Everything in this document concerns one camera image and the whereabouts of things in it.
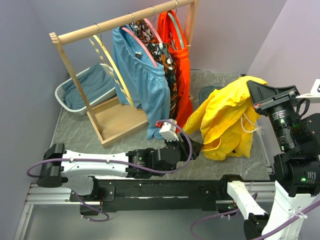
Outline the yellow shorts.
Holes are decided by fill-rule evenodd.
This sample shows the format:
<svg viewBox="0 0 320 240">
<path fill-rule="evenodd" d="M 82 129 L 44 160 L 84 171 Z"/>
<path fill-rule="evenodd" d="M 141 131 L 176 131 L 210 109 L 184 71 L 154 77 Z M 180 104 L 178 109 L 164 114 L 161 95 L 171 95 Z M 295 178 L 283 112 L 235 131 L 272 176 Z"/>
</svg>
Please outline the yellow shorts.
<svg viewBox="0 0 320 240">
<path fill-rule="evenodd" d="M 247 83 L 268 83 L 258 77 L 244 76 L 222 89 L 215 89 L 190 115 L 183 130 L 191 134 L 200 130 L 202 151 L 210 160 L 223 161 L 226 157 L 250 157 L 259 114 L 252 106 Z"/>
</svg>

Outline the yellow wooden hanger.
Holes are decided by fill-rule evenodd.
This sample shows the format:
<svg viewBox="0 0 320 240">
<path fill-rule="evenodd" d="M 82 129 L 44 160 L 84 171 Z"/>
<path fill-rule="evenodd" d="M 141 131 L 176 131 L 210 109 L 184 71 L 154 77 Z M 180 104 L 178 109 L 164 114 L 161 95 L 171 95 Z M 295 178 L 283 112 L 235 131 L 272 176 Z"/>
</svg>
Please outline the yellow wooden hanger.
<svg viewBox="0 0 320 240">
<path fill-rule="evenodd" d="M 94 83 L 92 88 L 92 96 L 98 96 L 97 93 L 94 93 L 93 90 L 98 92 L 99 94 L 107 94 L 109 99 L 116 94 L 116 86 L 118 86 L 120 92 L 124 95 L 124 98 L 128 102 L 128 104 L 134 108 L 134 102 L 131 97 L 131 94 L 126 86 L 126 83 L 115 64 L 111 54 L 108 52 L 107 48 L 105 47 L 103 40 L 102 40 L 102 32 L 100 27 L 97 23 L 95 26 L 98 30 L 99 36 L 94 34 L 90 36 L 88 39 L 93 46 L 95 52 L 100 58 L 101 63 L 99 63 L 99 67 L 95 67 L 98 73 L 94 74 L 95 78 L 97 79 L 97 83 Z"/>
</svg>

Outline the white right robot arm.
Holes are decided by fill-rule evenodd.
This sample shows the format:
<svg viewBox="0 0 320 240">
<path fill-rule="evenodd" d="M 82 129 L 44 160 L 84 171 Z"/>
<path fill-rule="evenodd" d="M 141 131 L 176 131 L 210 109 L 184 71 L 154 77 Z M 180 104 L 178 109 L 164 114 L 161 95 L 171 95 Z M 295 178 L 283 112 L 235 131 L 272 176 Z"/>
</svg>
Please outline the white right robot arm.
<svg viewBox="0 0 320 240">
<path fill-rule="evenodd" d="M 273 158 L 272 209 L 267 213 L 257 204 L 239 175 L 224 176 L 219 194 L 235 201 L 248 240 L 296 240 L 307 213 L 319 206 L 320 115 L 307 115 L 311 102 L 295 86 L 271 87 L 250 80 L 247 87 L 255 112 L 269 118 L 281 150 Z"/>
</svg>

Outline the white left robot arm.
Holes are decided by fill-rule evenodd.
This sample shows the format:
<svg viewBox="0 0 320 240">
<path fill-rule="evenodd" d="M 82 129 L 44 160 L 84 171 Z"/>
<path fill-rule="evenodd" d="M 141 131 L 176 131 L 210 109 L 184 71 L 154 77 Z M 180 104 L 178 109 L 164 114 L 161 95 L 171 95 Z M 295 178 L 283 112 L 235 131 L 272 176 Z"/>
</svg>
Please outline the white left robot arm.
<svg viewBox="0 0 320 240">
<path fill-rule="evenodd" d="M 97 176 L 131 179 L 162 177 L 175 171 L 179 162 L 195 160 L 203 144 L 179 136 L 162 148 L 135 149 L 115 154 L 87 154 L 67 150 L 56 143 L 43 156 L 37 185 L 43 188 L 66 187 L 88 201 L 100 194 Z"/>
</svg>

